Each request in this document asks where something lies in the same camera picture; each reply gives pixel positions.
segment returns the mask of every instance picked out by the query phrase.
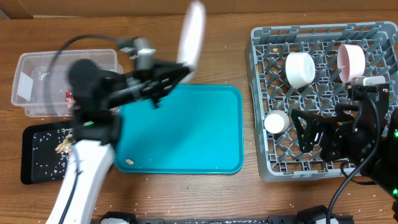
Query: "wooden table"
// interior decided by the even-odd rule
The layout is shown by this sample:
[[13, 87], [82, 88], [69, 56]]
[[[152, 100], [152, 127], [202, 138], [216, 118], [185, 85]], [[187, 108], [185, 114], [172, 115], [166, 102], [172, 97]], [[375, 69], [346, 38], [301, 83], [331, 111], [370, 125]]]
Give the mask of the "wooden table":
[[[49, 118], [28, 118], [11, 105], [11, 89], [19, 56], [58, 50], [80, 34], [148, 37], [157, 57], [175, 60], [182, 16], [108, 17], [0, 21], [0, 223], [44, 223], [61, 182], [23, 185], [19, 180], [23, 130]], [[244, 63], [250, 31], [260, 26], [392, 21], [397, 11], [227, 14], [209, 16], [200, 68], [194, 83], [228, 84], [239, 88], [244, 107], [243, 168], [235, 175], [123, 174], [106, 176], [94, 218], [109, 210], [134, 212], [139, 218], [267, 217], [296, 214], [328, 205], [342, 178], [311, 182], [267, 183], [257, 171], [253, 136], [253, 105]], [[82, 40], [72, 49], [115, 48], [110, 42]], [[128, 58], [118, 53], [124, 71]], [[377, 186], [349, 184], [333, 210], [354, 215], [356, 223], [394, 223], [392, 199]]]

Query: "clear plastic bin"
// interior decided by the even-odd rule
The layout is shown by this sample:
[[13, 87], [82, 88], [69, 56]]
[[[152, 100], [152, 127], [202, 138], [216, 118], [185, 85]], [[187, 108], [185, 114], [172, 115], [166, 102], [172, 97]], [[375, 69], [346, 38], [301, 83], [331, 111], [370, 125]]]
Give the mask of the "clear plastic bin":
[[66, 50], [58, 58], [54, 66], [50, 93], [51, 104], [55, 114], [49, 114], [48, 103], [44, 97], [47, 69], [56, 52], [34, 52], [22, 54], [12, 85], [11, 103], [25, 108], [27, 116], [70, 116], [72, 102], [66, 102], [67, 92], [71, 86], [67, 80], [70, 65], [76, 60], [87, 58], [94, 61], [101, 69], [123, 72], [118, 64], [116, 52], [113, 49], [96, 50]]

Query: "white cup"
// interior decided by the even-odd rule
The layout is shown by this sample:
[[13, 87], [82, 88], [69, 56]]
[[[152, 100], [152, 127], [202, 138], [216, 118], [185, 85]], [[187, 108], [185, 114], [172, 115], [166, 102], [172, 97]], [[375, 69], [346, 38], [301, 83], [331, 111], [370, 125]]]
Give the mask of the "white cup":
[[341, 69], [340, 79], [343, 83], [355, 77], [363, 76], [365, 71], [365, 54], [360, 46], [342, 44], [338, 48], [337, 67]]
[[308, 85], [315, 78], [315, 64], [308, 53], [290, 53], [286, 58], [285, 69], [286, 77], [294, 88]]
[[272, 134], [284, 132], [289, 127], [289, 117], [281, 110], [273, 110], [264, 119], [264, 127]]

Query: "black tray with food pieces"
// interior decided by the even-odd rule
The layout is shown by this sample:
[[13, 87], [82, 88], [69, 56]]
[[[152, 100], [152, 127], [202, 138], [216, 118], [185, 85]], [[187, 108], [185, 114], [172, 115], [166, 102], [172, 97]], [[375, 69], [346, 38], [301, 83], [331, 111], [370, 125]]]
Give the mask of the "black tray with food pieces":
[[62, 180], [67, 170], [68, 153], [59, 145], [73, 134], [72, 121], [29, 126], [22, 134], [21, 182], [38, 184]]

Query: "blue rectangular tray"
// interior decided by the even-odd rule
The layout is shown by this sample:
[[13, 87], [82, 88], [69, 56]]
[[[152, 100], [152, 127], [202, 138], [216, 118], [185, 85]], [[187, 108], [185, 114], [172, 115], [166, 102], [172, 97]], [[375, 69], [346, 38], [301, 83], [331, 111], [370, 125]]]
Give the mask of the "blue rectangular tray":
[[146, 100], [120, 115], [114, 163], [122, 172], [233, 174], [243, 166], [242, 95], [233, 86], [179, 85], [158, 109]]

